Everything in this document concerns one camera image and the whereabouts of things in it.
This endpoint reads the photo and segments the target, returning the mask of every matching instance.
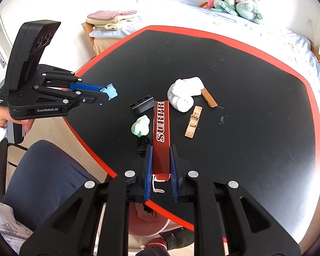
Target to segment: green stuffed toy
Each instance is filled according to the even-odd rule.
[[[239,16],[236,11],[236,1],[235,0],[215,0],[213,2],[215,8],[211,8],[214,12],[227,12],[232,15]]]
[[[261,24],[263,19],[262,14],[259,12],[257,1],[242,1],[237,3],[236,11],[239,15],[249,21],[252,21],[256,24]]]

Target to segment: pink towel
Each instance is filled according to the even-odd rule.
[[[116,16],[124,16],[131,15],[137,13],[136,10],[128,10],[126,12],[111,12],[110,10],[100,10],[95,13],[91,13],[88,15],[88,18],[100,19],[100,20],[111,20]]]

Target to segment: bed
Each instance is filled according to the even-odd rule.
[[[228,13],[206,10],[199,7],[198,3],[187,0],[144,0],[120,10],[130,9],[138,10],[140,21],[118,31],[94,30],[93,25],[82,24],[97,54],[119,39],[149,25],[169,25],[216,33],[256,47],[300,73],[311,85],[320,112],[320,64],[307,38],[286,28],[257,25]]]

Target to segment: screw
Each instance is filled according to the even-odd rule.
[[[84,186],[87,188],[87,189],[92,189],[94,186],[95,186],[95,182],[94,181],[86,181]]]
[[[229,187],[230,188],[233,188],[233,189],[237,189],[238,188],[238,183],[236,181],[230,181],[228,183]]]
[[[195,170],[191,170],[188,172],[188,176],[190,176],[191,178],[197,178],[199,175],[198,172],[196,172]]]
[[[135,171],[134,170],[127,170],[125,172],[125,176],[128,178],[134,177],[135,176]]]

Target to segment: wooden stick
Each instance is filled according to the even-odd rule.
[[[193,138],[193,135],[195,134],[195,129],[197,128],[198,121],[200,118],[200,113],[202,112],[202,107],[195,106],[195,109],[193,110],[193,113],[191,114],[190,120],[188,121],[188,126],[186,129],[185,136]]]
[[[205,100],[207,101],[208,105],[213,108],[218,106],[216,101],[212,98],[211,94],[207,91],[206,88],[202,89],[202,95],[204,96]]]

